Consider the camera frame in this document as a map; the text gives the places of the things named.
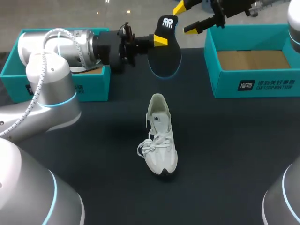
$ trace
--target shoe insole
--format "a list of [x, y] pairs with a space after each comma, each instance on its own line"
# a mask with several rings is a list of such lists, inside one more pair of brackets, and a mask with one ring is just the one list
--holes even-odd
[[161, 78], [168, 78], [176, 74], [181, 63], [181, 49], [175, 37], [178, 17], [164, 15], [160, 17], [155, 35], [166, 38], [168, 46], [159, 46], [150, 49], [148, 62], [152, 72]]
[[152, 114], [154, 128], [157, 133], [166, 134], [169, 132], [169, 117], [165, 112], [154, 112]]

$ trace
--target brown cardboard bottom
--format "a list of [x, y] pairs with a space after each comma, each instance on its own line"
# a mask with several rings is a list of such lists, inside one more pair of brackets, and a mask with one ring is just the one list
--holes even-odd
[[80, 74], [102, 74], [102, 67]]
[[223, 70], [290, 69], [282, 51], [219, 51]]

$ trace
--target teal box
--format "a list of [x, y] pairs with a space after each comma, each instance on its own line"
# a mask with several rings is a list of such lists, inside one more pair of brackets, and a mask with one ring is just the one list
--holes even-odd
[[[108, 28], [66, 28], [67, 30], [90, 29], [95, 34], [108, 31]], [[25, 32], [49, 31], [51, 29], [22, 30], [19, 37]], [[0, 74], [0, 78], [12, 100], [16, 103], [32, 99], [29, 90], [29, 81], [26, 77], [25, 66], [18, 54], [18, 39]], [[110, 67], [104, 66], [102, 74], [73, 74], [73, 81], [77, 96], [81, 102], [98, 102], [108, 100]]]
[[[217, 51], [281, 50], [290, 69], [225, 71]], [[207, 31], [204, 56], [215, 98], [300, 96], [300, 54], [287, 24], [228, 25]]]

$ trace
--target shoe tongue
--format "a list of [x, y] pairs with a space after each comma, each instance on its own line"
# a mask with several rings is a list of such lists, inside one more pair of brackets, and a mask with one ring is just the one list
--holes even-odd
[[165, 112], [154, 112], [152, 114], [154, 128], [157, 133], [168, 133], [169, 131], [169, 117]]

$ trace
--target shoe sole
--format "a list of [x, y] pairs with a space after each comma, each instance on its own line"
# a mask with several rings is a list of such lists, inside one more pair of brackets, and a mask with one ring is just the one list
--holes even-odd
[[152, 171], [152, 173], [153, 173], [154, 175], [156, 175], [156, 176], [159, 176], [159, 177], [168, 177], [168, 176], [173, 175], [173, 174], [176, 172], [177, 163], [178, 163], [178, 154], [177, 154], [177, 151], [176, 151], [176, 150], [175, 150], [175, 152], [176, 152], [176, 161], [175, 161], [176, 167], [175, 167], [175, 170], [174, 170], [172, 173], [169, 173], [169, 172], [167, 171], [167, 169], [163, 169], [162, 172], [161, 172], [160, 174], [157, 174], [156, 172], [154, 172], [153, 170], [151, 170], [150, 167], [149, 167], [149, 169]]

